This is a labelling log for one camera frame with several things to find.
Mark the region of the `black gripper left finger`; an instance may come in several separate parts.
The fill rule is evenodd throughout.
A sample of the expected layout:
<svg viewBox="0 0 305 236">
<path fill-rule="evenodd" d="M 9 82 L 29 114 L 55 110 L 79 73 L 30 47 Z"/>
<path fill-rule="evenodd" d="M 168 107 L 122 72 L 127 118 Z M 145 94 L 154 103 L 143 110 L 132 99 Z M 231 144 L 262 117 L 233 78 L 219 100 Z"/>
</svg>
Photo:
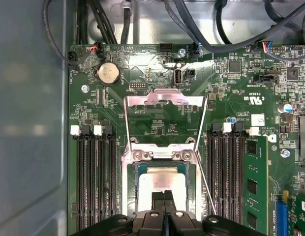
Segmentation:
<svg viewBox="0 0 305 236">
<path fill-rule="evenodd" d="M 163 236 L 165 235 L 165 194 L 152 193 L 151 210 L 141 211 L 133 219 L 117 214 L 86 229 L 75 236 Z"/>
</svg>

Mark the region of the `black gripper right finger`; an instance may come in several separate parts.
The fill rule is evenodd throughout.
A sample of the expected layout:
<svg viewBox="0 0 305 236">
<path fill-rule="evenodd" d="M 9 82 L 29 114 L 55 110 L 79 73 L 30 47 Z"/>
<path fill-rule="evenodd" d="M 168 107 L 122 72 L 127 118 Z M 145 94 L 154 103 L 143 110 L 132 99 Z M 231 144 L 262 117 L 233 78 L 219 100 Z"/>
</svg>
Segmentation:
<svg viewBox="0 0 305 236">
<path fill-rule="evenodd" d="M 172 191 L 165 191 L 165 213 L 170 236 L 262 236 L 263 234 L 218 215 L 200 222 L 188 212 L 177 210 Z"/>
</svg>

